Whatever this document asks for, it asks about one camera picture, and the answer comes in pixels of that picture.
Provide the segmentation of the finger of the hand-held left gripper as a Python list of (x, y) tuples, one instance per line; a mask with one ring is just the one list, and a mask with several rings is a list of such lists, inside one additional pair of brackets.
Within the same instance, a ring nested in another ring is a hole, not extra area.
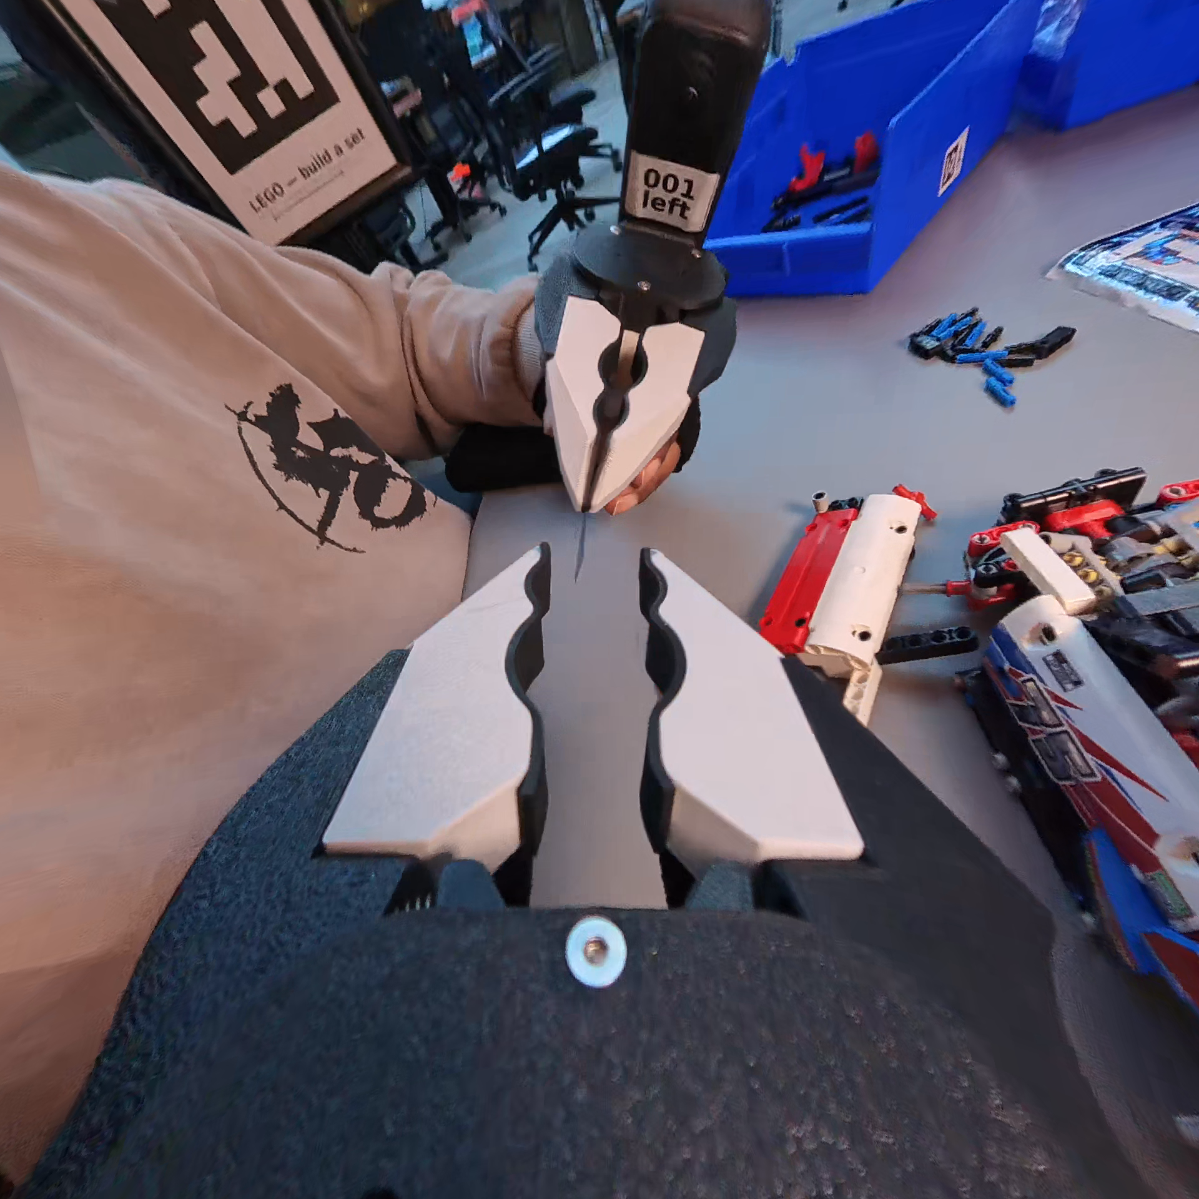
[(595, 406), (619, 360), (622, 337), (619, 319), (601, 303), (578, 296), (565, 300), (545, 373), (546, 418), (563, 487), (582, 514), (595, 510), (601, 440)]
[(613, 501), (673, 440), (691, 404), (689, 384), (705, 336), (682, 323), (655, 324), (639, 339), (639, 381), (616, 374), (593, 406), (592, 511)]

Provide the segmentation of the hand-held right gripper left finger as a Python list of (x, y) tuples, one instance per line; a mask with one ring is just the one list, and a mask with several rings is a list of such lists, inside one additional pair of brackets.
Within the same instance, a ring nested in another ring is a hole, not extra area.
[(325, 852), (472, 860), (504, 881), (531, 880), (548, 788), (529, 688), (548, 610), (549, 547), (538, 544), (411, 644)]

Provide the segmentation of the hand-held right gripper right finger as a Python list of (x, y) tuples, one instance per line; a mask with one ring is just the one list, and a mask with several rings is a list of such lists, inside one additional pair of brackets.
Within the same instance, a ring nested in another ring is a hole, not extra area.
[(783, 657), (659, 550), (639, 553), (655, 690), (639, 782), (665, 877), (850, 862), (865, 841)]

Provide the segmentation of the holographic sticker sheet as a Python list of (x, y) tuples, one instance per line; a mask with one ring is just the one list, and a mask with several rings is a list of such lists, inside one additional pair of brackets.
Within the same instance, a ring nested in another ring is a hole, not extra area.
[(1197, 333), (1197, 204), (1100, 237), (1046, 279)]

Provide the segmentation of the person's left forearm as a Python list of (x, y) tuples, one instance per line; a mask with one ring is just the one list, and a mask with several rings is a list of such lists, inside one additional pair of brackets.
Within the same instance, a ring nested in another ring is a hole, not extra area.
[(542, 430), (545, 351), (531, 276), (496, 291), (421, 274), (402, 294), (399, 381), (369, 436), (398, 460), (445, 456), (471, 426)]

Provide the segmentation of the red white lego panel assembly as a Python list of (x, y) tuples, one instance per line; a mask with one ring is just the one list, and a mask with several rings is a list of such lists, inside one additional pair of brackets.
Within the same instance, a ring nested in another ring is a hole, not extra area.
[(842, 704), (867, 725), (879, 653), (915, 551), (925, 494), (905, 486), (865, 498), (812, 497), (813, 518), (789, 556), (758, 623), (780, 655), (843, 683)]

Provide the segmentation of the black lego beam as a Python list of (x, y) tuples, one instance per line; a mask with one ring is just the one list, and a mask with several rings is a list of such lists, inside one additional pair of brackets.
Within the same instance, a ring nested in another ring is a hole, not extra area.
[(946, 625), (889, 637), (876, 651), (875, 661), (877, 665), (902, 665), (977, 650), (979, 635), (969, 625)]

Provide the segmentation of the blue and black lego pieces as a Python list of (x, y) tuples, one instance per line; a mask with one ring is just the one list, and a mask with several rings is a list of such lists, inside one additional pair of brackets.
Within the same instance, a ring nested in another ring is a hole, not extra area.
[(923, 363), (970, 367), (980, 371), (982, 389), (1002, 410), (1016, 404), (1015, 379), (1072, 344), (1076, 330), (1059, 324), (1032, 340), (1005, 341), (1002, 324), (987, 324), (977, 307), (952, 311), (907, 336), (906, 351)]

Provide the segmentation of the lego race car model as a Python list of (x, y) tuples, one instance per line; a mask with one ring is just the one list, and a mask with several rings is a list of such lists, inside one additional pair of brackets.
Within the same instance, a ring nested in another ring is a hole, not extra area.
[(959, 685), (1086, 920), (1197, 1005), (1197, 483), (1010, 493), (967, 543), (999, 620)]

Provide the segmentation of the person's left hand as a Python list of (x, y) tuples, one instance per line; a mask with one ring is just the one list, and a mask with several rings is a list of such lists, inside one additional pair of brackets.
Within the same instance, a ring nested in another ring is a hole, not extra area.
[(622, 516), (659, 490), (679, 467), (679, 444), (668, 443), (621, 494), (605, 506), (608, 516)]

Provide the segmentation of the black office chair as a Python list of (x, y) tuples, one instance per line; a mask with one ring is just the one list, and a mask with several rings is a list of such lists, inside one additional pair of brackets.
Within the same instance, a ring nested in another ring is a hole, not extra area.
[(499, 166), (504, 187), (518, 202), (552, 200), (528, 236), (526, 263), (536, 271), (536, 256), (556, 227), (582, 230), (595, 212), (618, 203), (615, 196), (585, 196), (583, 159), (608, 159), (622, 182), (622, 156), (602, 143), (598, 130), (582, 120), (581, 102), (562, 113), (552, 99), (553, 76), (561, 60), (558, 47), (535, 52), (523, 70), (486, 99), (486, 114), (499, 134)]

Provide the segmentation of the blue plastic bin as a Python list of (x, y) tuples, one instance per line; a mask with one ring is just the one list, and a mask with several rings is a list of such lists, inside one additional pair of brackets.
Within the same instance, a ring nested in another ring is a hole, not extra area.
[(1196, 2), (1043, 2), (1016, 109), (1070, 130), (1196, 82)]
[(905, 5), (765, 70), (709, 230), (728, 293), (870, 291), (1007, 127), (1037, 13)]

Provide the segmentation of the black framed marker sign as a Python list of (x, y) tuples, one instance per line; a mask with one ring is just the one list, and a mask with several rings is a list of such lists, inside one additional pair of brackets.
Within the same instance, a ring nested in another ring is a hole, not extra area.
[(411, 179), (341, 3), (24, 3), (132, 152), (267, 246), (312, 246)]

